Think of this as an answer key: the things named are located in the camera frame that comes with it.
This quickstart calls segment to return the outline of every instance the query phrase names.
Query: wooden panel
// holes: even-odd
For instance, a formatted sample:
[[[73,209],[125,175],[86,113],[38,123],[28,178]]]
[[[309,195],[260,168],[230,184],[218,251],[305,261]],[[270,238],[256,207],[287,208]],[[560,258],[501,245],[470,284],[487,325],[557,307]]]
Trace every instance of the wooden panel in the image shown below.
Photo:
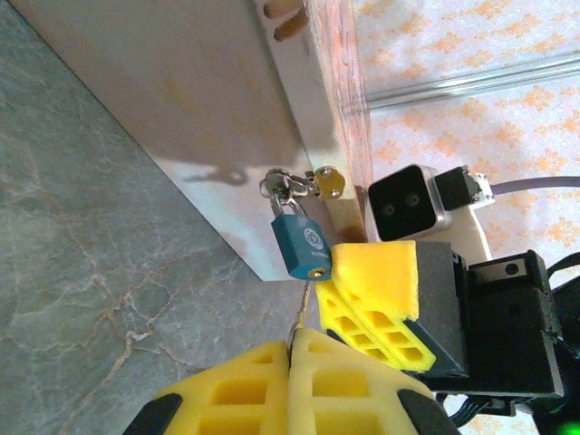
[[[343,240],[364,241],[363,199],[372,182],[370,123],[352,3],[271,0],[266,9],[263,0],[256,4],[308,158],[314,168],[332,165],[346,178],[343,196],[327,203],[334,226]],[[281,29],[304,22],[296,19],[301,15],[308,25],[281,38]]]
[[[287,279],[258,181],[273,167],[312,167],[255,6],[12,3],[250,267],[264,280]],[[324,204],[308,209],[332,239]]]

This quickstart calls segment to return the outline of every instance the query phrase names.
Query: metal rod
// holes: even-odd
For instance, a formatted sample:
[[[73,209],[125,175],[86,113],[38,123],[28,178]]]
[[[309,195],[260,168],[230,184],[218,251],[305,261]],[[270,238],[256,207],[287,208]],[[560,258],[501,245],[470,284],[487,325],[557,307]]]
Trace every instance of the metal rod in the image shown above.
[[[485,72],[406,86],[369,95],[371,110],[460,95],[495,91],[518,85],[565,78],[580,73],[580,54],[566,54]]]

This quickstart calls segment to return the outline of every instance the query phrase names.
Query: padlock shackle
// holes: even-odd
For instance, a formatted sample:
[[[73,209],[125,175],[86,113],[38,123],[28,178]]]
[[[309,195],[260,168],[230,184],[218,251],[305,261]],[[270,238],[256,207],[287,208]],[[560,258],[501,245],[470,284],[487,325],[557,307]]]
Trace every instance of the padlock shackle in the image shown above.
[[[308,217],[298,201],[296,201],[292,196],[282,200],[282,193],[279,192],[276,192],[270,197],[270,206],[272,207],[272,211],[276,218],[280,215],[284,215],[284,206],[289,206],[296,215]]]

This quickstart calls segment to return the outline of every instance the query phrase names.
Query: camera lens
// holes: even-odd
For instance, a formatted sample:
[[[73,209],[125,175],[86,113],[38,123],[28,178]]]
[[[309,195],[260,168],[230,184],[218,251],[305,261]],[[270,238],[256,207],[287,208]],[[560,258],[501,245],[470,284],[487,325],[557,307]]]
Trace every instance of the camera lens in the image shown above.
[[[405,197],[405,204],[407,204],[407,207],[417,207],[419,205],[419,195],[410,193]]]
[[[393,204],[385,204],[382,208],[382,213],[384,216],[392,216],[395,214],[395,207]]]

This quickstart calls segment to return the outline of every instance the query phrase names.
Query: green light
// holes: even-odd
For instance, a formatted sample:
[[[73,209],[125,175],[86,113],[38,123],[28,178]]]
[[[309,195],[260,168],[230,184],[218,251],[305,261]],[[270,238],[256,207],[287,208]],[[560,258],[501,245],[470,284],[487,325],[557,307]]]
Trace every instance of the green light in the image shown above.
[[[560,427],[558,435],[580,435],[580,423],[566,423]]]

